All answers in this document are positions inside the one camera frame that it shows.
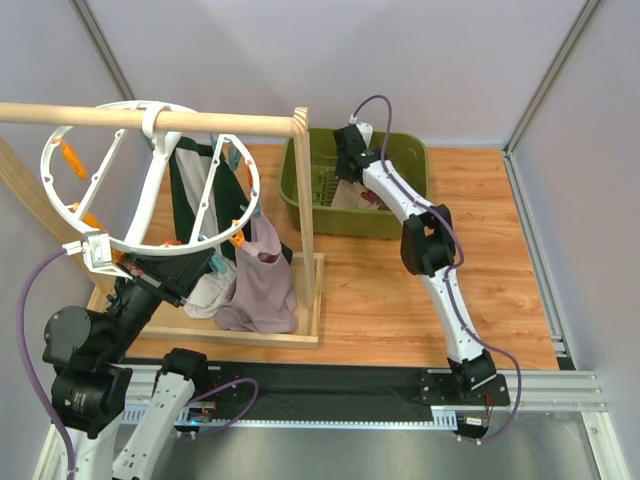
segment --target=green bin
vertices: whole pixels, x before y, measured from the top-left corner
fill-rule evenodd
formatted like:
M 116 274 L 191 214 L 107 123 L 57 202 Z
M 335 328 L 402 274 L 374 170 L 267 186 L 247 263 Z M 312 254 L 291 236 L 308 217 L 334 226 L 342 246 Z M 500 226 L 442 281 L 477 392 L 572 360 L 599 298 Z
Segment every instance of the green bin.
M 395 215 L 384 210 L 354 210 L 331 207 L 331 201 L 338 188 L 338 178 L 334 176 L 336 165 L 336 144 L 332 129 L 312 128 L 311 138 L 311 191 L 313 204 L 314 233 L 353 235 L 399 239 L 402 227 Z M 371 146 L 382 145 L 384 132 L 374 132 Z M 412 135 L 392 133 L 387 145 L 387 158 L 398 173 L 420 195 L 429 194 L 429 166 L 427 149 Z M 280 170 L 280 196 L 287 205 L 289 219 L 300 230 L 298 186 L 296 183 L 296 162 L 293 139 L 286 144 L 282 169 Z

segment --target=cable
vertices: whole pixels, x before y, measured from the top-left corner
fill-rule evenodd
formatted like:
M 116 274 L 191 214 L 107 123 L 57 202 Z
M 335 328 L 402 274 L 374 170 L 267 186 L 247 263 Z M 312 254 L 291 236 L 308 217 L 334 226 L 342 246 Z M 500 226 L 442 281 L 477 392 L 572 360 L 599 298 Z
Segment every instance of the cable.
M 224 385 L 220 385 L 219 387 L 214 388 L 210 392 L 204 393 L 204 394 L 202 394 L 202 395 L 200 395 L 200 396 L 198 396 L 196 398 L 192 398 L 191 400 L 189 400 L 189 402 L 187 402 L 187 406 L 192 405 L 192 404 L 194 404 L 196 402 L 204 400 L 205 398 L 209 398 L 211 395 L 215 395 L 217 393 L 222 392 L 223 390 L 226 390 L 227 388 L 235 387 L 236 385 L 240 385 L 242 383 L 251 383 L 251 384 L 253 384 L 253 396 L 251 397 L 251 400 L 249 400 L 249 403 L 247 404 L 247 406 L 244 407 L 244 409 L 238 415 L 233 417 L 231 420 L 229 420 L 224 425 L 221 425 L 221 426 L 216 427 L 216 428 L 209 428 L 209 429 L 205 430 L 204 432 L 199 432 L 196 435 L 197 437 L 208 437 L 210 435 L 215 435 L 216 433 L 220 433 L 223 430 L 226 430 L 227 428 L 229 428 L 234 423 L 236 423 L 242 417 L 244 417 L 247 414 L 247 412 L 249 410 L 251 410 L 253 405 L 256 403 L 256 399 L 258 398 L 258 382 L 256 382 L 253 378 L 238 378 L 237 380 L 233 380 L 233 381 L 231 381 L 229 383 L 225 383 Z
M 513 403 L 513 410 L 511 411 L 511 415 L 509 415 L 509 418 L 507 419 L 506 423 L 502 426 L 502 428 L 500 430 L 498 430 L 496 433 L 490 435 L 489 437 L 484 438 L 482 440 L 482 443 L 489 443 L 489 442 L 492 442 L 494 440 L 498 440 L 511 427 L 511 425 L 513 424 L 513 421 L 515 420 L 516 414 L 518 413 L 518 409 L 520 408 L 520 401 L 522 399 L 522 371 L 521 371 L 521 368 L 520 368 L 520 364 L 518 363 L 518 360 L 516 359 L 516 357 L 514 357 L 511 353 L 509 353 L 506 350 L 503 350 L 503 349 L 501 349 L 499 347 L 495 347 L 493 345 L 490 345 L 487 342 L 485 342 L 484 340 L 480 339 L 480 337 L 478 337 L 469 328 L 469 326 L 465 323 L 464 318 L 462 317 L 462 314 L 460 313 L 460 310 L 458 309 L 458 305 L 456 304 L 455 296 L 453 294 L 453 287 L 451 286 L 451 282 L 449 280 L 449 274 L 451 273 L 451 271 L 454 270 L 454 269 L 458 269 L 464 263 L 465 258 L 464 258 L 464 250 L 462 249 L 462 244 L 460 243 L 460 240 L 458 239 L 458 237 L 454 233 L 453 228 L 451 228 L 451 225 L 449 225 L 449 222 L 447 222 L 442 217 L 442 215 L 440 215 L 438 213 L 438 211 L 435 210 L 431 205 L 428 205 L 428 204 L 420 201 L 420 198 L 416 198 L 415 196 L 413 196 L 411 194 L 411 192 L 409 192 L 404 187 L 404 185 L 396 177 L 396 175 L 392 174 L 392 172 L 389 170 L 389 166 L 387 165 L 386 152 L 387 152 L 387 143 L 389 142 L 389 135 L 391 133 L 391 120 L 392 120 L 392 116 L 393 116 L 393 110 L 392 110 L 391 102 L 389 101 L 389 99 L 385 95 L 379 95 L 379 94 L 370 96 L 369 98 L 365 99 L 360 105 L 358 105 L 358 108 L 356 108 L 356 110 L 354 111 L 354 113 L 352 115 L 352 118 L 355 118 L 357 116 L 358 112 L 360 112 L 362 107 L 364 107 L 367 103 L 369 103 L 371 100 L 375 100 L 375 99 L 378 99 L 378 98 L 381 99 L 381 100 L 384 100 L 384 102 L 387 104 L 387 111 L 388 111 L 388 114 L 387 114 L 387 128 L 386 128 L 386 130 L 384 132 L 384 140 L 382 141 L 382 148 L 381 148 L 381 152 L 380 152 L 380 160 L 382 161 L 382 169 L 387 174 L 387 177 L 389 177 L 389 179 L 395 184 L 395 186 L 398 187 L 398 189 L 404 194 L 404 196 L 407 198 L 407 200 L 411 201 L 414 205 L 417 205 L 418 207 L 422 207 L 425 210 L 427 210 L 431 215 L 433 215 L 442 224 L 442 226 L 445 228 L 445 230 L 447 231 L 447 233 L 449 234 L 449 236 L 453 240 L 453 242 L 454 242 L 454 244 L 455 244 L 455 246 L 456 246 L 456 248 L 458 250 L 458 261 L 456 263 L 454 263 L 453 265 L 450 265 L 445 270 L 445 272 L 444 272 L 444 282 L 445 282 L 445 285 L 447 286 L 447 293 L 449 294 L 449 299 L 451 300 L 451 306 L 453 307 L 453 311 L 456 314 L 458 322 L 460 322 L 460 326 L 463 328 L 463 330 L 466 332 L 466 334 L 469 335 L 469 337 L 471 337 L 476 343 L 478 343 L 482 347 L 486 348 L 487 350 L 491 350 L 493 352 L 496 352 L 496 353 L 499 353 L 501 355 L 504 355 L 509 360 L 511 360 L 511 362 L 513 363 L 513 366 L 514 366 L 514 368 L 516 370 L 517 390 L 516 390 L 516 398 L 515 398 L 514 403 Z
M 56 258 L 64 255 L 66 250 L 63 248 L 55 253 L 52 253 L 47 258 L 42 260 L 33 271 L 29 274 L 27 279 L 24 282 L 24 286 L 20 291 L 20 296 L 18 297 L 18 306 L 16 309 L 16 335 L 18 337 L 18 350 L 20 352 L 20 359 L 22 360 L 22 365 L 24 366 L 25 371 L 27 372 L 27 378 L 29 382 L 31 382 L 31 386 L 33 387 L 36 395 L 38 396 L 38 400 L 46 410 L 49 418 L 51 419 L 51 423 L 56 427 L 60 437 L 62 437 L 62 442 L 64 443 L 65 449 L 67 450 L 67 478 L 73 480 L 75 477 L 75 468 L 76 468 L 76 460 L 75 454 L 73 452 L 73 443 L 71 442 L 71 437 L 69 436 L 69 432 L 65 428 L 62 420 L 56 413 L 53 405 L 49 401 L 47 394 L 42 388 L 42 384 L 40 380 L 38 380 L 38 375 L 36 374 L 36 370 L 33 367 L 33 362 L 31 362 L 31 357 L 29 356 L 29 350 L 27 348 L 27 337 L 25 335 L 24 326 L 24 313 L 25 307 L 27 305 L 27 296 L 29 295 L 29 291 L 31 290 L 31 286 L 35 282 L 36 278 L 42 272 L 47 265 L 53 262 Z

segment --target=white hook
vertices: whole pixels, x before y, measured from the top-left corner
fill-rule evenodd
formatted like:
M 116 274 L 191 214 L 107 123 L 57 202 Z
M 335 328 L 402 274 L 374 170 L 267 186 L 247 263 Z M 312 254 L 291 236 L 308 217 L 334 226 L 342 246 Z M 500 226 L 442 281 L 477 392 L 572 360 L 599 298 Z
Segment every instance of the white hook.
M 165 138 L 168 132 L 159 133 L 155 131 L 156 118 L 163 110 L 171 110 L 171 106 L 167 103 L 153 102 L 147 107 L 142 118 L 142 133 L 151 139 L 154 151 L 165 156 L 167 154 Z

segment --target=wooden pole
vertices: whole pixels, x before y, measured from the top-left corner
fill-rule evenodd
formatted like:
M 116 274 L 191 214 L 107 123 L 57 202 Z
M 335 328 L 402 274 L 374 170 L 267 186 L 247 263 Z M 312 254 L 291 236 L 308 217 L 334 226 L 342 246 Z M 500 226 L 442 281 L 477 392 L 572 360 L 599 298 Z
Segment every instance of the wooden pole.
M 2 137 L 0 137 L 0 179 L 60 245 L 82 239 L 82 234 L 58 215 L 49 202 L 44 188 Z M 102 291 L 109 292 L 113 288 L 112 279 L 87 270 L 82 255 L 73 255 L 71 258 Z
M 305 300 L 308 308 L 313 305 L 315 268 L 313 252 L 313 214 L 311 210 L 311 143 L 309 118 L 306 108 L 296 108 L 293 113 L 295 133 L 293 146 L 296 154 L 296 180 L 300 204 L 300 234 L 305 273 Z
M 0 103 L 0 122 L 88 127 L 142 128 L 144 110 Z M 291 117 L 169 112 L 158 114 L 155 128 L 163 132 L 235 133 L 292 137 Z

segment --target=gray floor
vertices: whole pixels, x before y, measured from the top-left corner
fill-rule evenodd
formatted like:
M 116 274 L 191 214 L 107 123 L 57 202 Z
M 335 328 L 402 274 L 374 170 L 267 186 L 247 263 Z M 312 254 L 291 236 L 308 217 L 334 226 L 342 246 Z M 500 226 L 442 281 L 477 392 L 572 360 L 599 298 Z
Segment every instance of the gray floor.
M 493 422 L 503 418 L 496 412 Z M 120 448 L 132 428 L 121 427 Z M 427 431 L 243 427 L 171 438 L 153 479 L 588 480 L 596 472 L 580 414 L 520 413 L 508 436 L 481 447 Z

